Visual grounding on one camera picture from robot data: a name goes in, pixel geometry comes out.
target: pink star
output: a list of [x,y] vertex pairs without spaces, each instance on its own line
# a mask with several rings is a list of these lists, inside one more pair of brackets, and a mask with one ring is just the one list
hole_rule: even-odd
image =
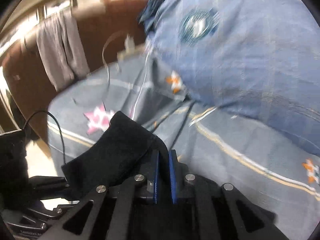
[[114,114],[115,112],[112,110],[107,112],[103,103],[99,107],[97,106],[93,112],[84,113],[85,117],[89,119],[87,134],[92,134],[99,129],[106,131]]

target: silver bolt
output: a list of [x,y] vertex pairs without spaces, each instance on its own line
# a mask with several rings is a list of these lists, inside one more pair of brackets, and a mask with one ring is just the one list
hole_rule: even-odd
[[226,183],[223,185],[225,190],[233,190],[233,185],[230,183]]
[[96,191],[97,191],[98,193],[105,192],[106,190],[107,190],[107,188],[106,188],[106,186],[104,186],[104,185],[97,186],[97,188],[96,188]]
[[188,180],[188,181],[194,180],[195,178],[196,178],[196,176],[193,175],[193,174],[187,174],[187,175],[186,175],[186,180]]
[[134,176],[134,180],[135,181],[142,181],[142,180],[144,180],[144,176],[142,174],[137,174],[136,176]]

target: blue blanket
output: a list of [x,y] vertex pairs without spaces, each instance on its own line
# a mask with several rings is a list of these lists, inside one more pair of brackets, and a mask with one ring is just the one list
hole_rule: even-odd
[[148,45],[194,99],[320,156],[320,28],[301,1],[165,0],[146,22]]

